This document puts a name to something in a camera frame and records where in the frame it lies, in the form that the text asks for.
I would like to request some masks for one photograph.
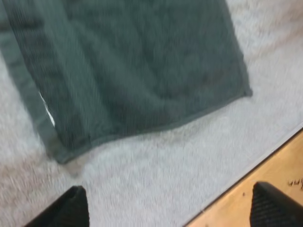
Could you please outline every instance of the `gray carpet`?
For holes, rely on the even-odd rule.
[[[0,65],[0,226],[21,226],[74,184],[91,226],[181,226],[303,122],[303,2],[228,0],[254,91],[186,126],[45,157]]]

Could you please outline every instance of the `wooden floor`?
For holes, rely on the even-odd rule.
[[[188,224],[188,227],[250,227],[253,185],[267,181],[303,205],[303,131]]]

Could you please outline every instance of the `dark green towel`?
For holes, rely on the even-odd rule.
[[[224,0],[0,1],[1,51],[61,163],[251,95]]]

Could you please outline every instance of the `carpet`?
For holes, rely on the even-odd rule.
[[[91,226],[181,226],[303,122],[303,2],[228,0],[254,91],[178,129],[49,160],[7,66],[0,65],[0,226],[21,226],[72,185]]]

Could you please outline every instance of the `ribbed fabric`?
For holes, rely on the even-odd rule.
[[[12,76],[61,163],[251,95],[223,0],[2,1],[35,88]],[[54,125],[28,104],[37,93]]]

